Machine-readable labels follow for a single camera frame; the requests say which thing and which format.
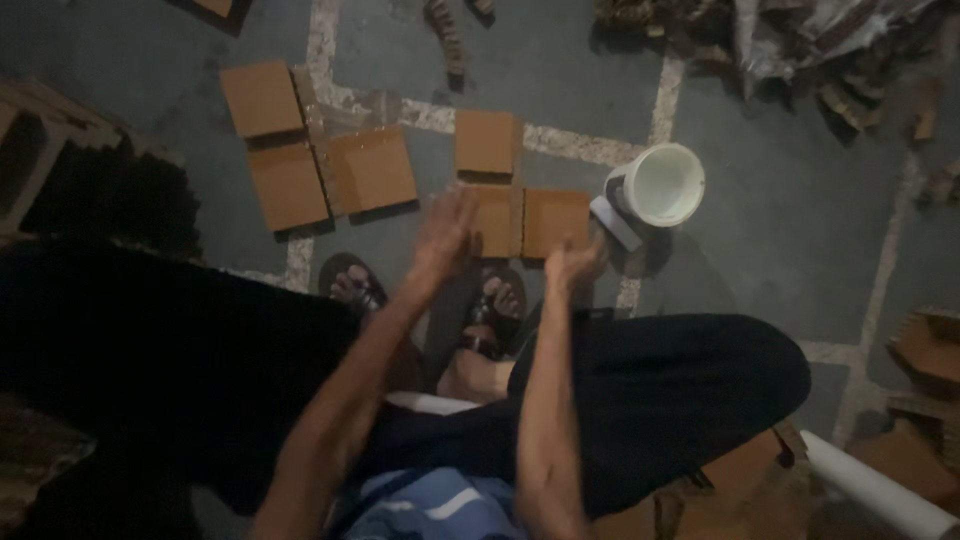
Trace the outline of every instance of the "person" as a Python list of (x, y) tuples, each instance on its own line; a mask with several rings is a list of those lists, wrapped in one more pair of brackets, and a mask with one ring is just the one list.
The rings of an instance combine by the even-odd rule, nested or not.
[(389, 299), (357, 265), (331, 300), (113, 247), (13, 246), (0, 389), (96, 434), (97, 453), (143, 453), (255, 512), (252, 538), (587, 537), (805, 399), (799, 347), (756, 319), (575, 317), (604, 263), (595, 241), (546, 260), (536, 342), (514, 359), (491, 315), (522, 298), (484, 283), (439, 387), (480, 406), (385, 403), (409, 331), (463, 267), (474, 207), (460, 187), (436, 200)]

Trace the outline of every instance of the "knee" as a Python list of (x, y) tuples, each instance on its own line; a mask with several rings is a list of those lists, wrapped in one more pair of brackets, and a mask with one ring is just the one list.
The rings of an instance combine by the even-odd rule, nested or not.
[(780, 417), (797, 410), (810, 393), (810, 366), (797, 343), (773, 325), (736, 315), (747, 372), (758, 398)]

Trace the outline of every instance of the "concrete floor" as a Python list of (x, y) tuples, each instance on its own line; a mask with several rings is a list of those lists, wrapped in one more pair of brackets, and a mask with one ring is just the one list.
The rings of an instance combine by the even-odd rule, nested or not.
[[(636, 257), (614, 254), (593, 303), (633, 315), (768, 320), (811, 360), (802, 427), (842, 444), (882, 426), (885, 395), (908, 387), (883, 349), (887, 336), (911, 307), (960, 309), (951, 282), (960, 210), (920, 213), (911, 203), (921, 173), (960, 158), (960, 70), (929, 144), (908, 150), (894, 108), (875, 133), (844, 145), (810, 97), (793, 112), (761, 99), (744, 105), (723, 81), (684, 71), (681, 61), (599, 41), (589, 0), (502, 2), (489, 29), (451, 2), (468, 59), (465, 90), (451, 92), (420, 6), (253, 0), (242, 33), (230, 37), (160, 0), (6, 0), (0, 70), (36, 75), (182, 152), (203, 203), (207, 261), (313, 293), (326, 257), (347, 250), (395, 286), (419, 211), (342, 218), (332, 232), (290, 242), (268, 232), (219, 89), (222, 67), (306, 61), (320, 99), (344, 118), (369, 115), (372, 92), (387, 90), (391, 113), (380, 113), (405, 125), (422, 200), (451, 176), (450, 106), (520, 115), (529, 123), (525, 182), (591, 195), (636, 145), (681, 142), (706, 168), (703, 204), (676, 230), (646, 231)], [(625, 266), (634, 268), (626, 277)], [(541, 272), (516, 267), (532, 305)], [(637, 288), (638, 297), (627, 294)]]

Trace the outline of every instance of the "white container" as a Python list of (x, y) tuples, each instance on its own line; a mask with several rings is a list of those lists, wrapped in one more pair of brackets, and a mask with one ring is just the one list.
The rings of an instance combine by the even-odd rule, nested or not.
[(686, 221), (704, 198), (704, 167), (689, 148), (657, 144), (607, 176), (611, 203), (655, 227)]

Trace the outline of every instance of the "white pipe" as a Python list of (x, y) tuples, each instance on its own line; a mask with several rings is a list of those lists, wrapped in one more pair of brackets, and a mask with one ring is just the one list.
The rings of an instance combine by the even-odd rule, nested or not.
[(941, 540), (960, 520), (807, 430), (800, 435), (813, 473), (903, 535)]

